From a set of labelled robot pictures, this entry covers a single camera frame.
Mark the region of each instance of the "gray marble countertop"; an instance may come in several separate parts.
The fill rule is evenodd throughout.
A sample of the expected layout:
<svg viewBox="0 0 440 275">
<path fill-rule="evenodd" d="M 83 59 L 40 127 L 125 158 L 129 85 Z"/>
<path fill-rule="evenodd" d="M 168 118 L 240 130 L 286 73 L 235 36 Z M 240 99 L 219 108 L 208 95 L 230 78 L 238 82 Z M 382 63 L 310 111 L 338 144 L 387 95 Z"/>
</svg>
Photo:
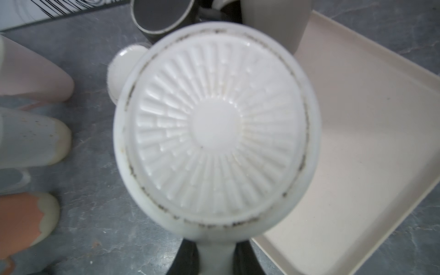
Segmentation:
<svg viewBox="0 0 440 275">
<path fill-rule="evenodd" d="M 316 0 L 315 9 L 411 61 L 440 74 L 440 7 L 432 0 Z M 123 47 L 145 41 L 128 5 L 4 33 L 63 68 L 75 80 L 71 99 L 35 109 L 73 133 L 67 158 L 32 168 L 26 190 L 48 191 L 61 205 L 58 227 L 43 242 L 14 255 L 14 275 L 50 266 L 53 274 L 164 275 L 181 238 L 136 206 L 113 153 L 115 106 L 106 68 Z M 1 98 L 15 107 L 25 100 Z M 268 275 L 280 270 L 256 247 Z M 440 185 L 358 270 L 357 275 L 440 274 Z"/>
</svg>

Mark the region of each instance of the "cream plastic tray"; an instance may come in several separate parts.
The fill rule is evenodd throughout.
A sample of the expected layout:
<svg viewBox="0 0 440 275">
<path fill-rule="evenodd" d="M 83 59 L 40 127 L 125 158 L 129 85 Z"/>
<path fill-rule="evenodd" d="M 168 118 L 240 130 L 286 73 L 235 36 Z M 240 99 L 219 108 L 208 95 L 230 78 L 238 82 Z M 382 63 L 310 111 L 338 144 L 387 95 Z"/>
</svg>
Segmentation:
<svg viewBox="0 0 440 275">
<path fill-rule="evenodd" d="M 298 206 L 255 241 L 286 274 L 353 274 L 440 180 L 440 77 L 316 12 L 295 57 L 321 155 Z"/>
</svg>

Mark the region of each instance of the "stain spot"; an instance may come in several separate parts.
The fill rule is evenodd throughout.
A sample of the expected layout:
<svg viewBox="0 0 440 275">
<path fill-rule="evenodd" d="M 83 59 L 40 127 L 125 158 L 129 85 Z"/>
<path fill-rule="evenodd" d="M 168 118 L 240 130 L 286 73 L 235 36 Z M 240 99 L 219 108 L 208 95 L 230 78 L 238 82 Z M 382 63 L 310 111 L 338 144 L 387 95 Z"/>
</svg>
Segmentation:
<svg viewBox="0 0 440 275">
<path fill-rule="evenodd" d="M 226 29 L 216 29 L 214 30 L 215 33 L 225 33 Z"/>
<path fill-rule="evenodd" d="M 303 155 L 303 158 L 301 160 L 301 164 L 300 164 L 300 167 L 298 168 L 298 171 L 301 172 L 302 169 L 304 169 L 304 167 L 305 167 L 305 154 Z"/>
<path fill-rule="evenodd" d="M 168 212 L 168 208 L 164 207 L 163 205 L 160 205 L 160 204 L 156 204 L 156 205 L 157 205 L 158 208 L 159 208 L 160 210 L 162 210 L 163 212 L 165 212 L 165 213 Z"/>
<path fill-rule="evenodd" d="M 128 105 L 130 104 L 130 99 L 132 98 L 135 87 L 136 87 L 136 82 L 133 84 L 132 89 L 130 90 L 130 92 L 128 94 L 127 102 L 125 104 L 125 111 L 127 111 L 127 109 L 128 109 Z"/>
<path fill-rule="evenodd" d="M 194 224 L 194 222 L 192 222 L 192 221 L 190 221 L 190 220 L 187 220 L 187 219 L 183 219 L 183 222 L 184 223 L 186 223 L 186 224 Z M 197 224 L 200 228 L 207 228 L 207 229 L 213 229 L 213 228 L 215 228 L 217 225 L 216 224 L 201 224 L 201 223 L 199 223 L 199 224 Z"/>
<path fill-rule="evenodd" d="M 98 247 L 98 246 L 101 246 L 101 243 L 100 243 L 100 242 L 98 242 L 98 241 L 93 242 L 93 244 L 92 244 L 92 248 L 96 248 L 96 247 Z"/>
<path fill-rule="evenodd" d="M 180 42 L 180 41 L 182 41 L 182 40 L 185 40 L 185 39 L 187 39 L 188 37 L 190 37 L 191 35 L 192 35 L 192 34 L 189 33 L 189 34 L 186 34 L 186 35 L 184 35 L 184 36 L 181 36 L 181 37 L 177 38 L 176 41 L 175 41 L 174 43 L 177 43 L 177 42 Z"/>
<path fill-rule="evenodd" d="M 250 218 L 249 220 L 242 220 L 242 221 L 234 222 L 234 223 L 232 223 L 231 227 L 237 227 L 237 226 L 241 226 L 244 224 L 251 224 L 253 222 L 258 221 L 259 219 L 260 219 L 259 217 L 254 217 L 254 218 Z"/>
<path fill-rule="evenodd" d="M 128 165 L 128 168 L 130 169 L 130 175 L 132 175 L 134 178 L 136 178 L 135 170 L 131 164 Z"/>
<path fill-rule="evenodd" d="M 149 63 L 151 62 L 151 60 L 154 60 L 157 56 L 158 56 L 158 54 L 154 54 L 154 55 L 151 57 L 150 61 L 149 61 L 147 64 L 149 64 Z"/>
</svg>

